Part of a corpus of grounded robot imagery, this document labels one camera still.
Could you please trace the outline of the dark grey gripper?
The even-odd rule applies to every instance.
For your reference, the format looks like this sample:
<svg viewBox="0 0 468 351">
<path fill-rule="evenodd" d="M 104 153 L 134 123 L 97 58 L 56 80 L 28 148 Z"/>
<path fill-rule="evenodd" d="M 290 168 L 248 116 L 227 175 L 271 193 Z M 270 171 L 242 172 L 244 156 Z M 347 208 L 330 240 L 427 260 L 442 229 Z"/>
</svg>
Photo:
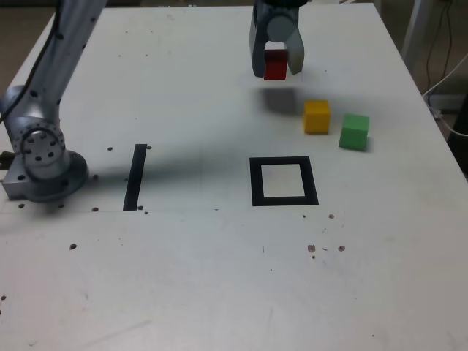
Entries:
<svg viewBox="0 0 468 351">
<path fill-rule="evenodd" d="M 265 45 L 268 39 L 270 42 L 284 45 L 287 52 L 287 64 L 293 75 L 297 75 L 302 71 L 305 51 L 296 23 L 299 19 L 300 7 L 300 1 L 259 0 L 254 2 L 249 32 L 249 49 L 252 69 L 256 77 L 263 78 L 265 74 Z M 259 19 L 276 12 L 285 15 L 277 15 L 271 18 L 266 31 L 265 23 Z"/>
</svg>

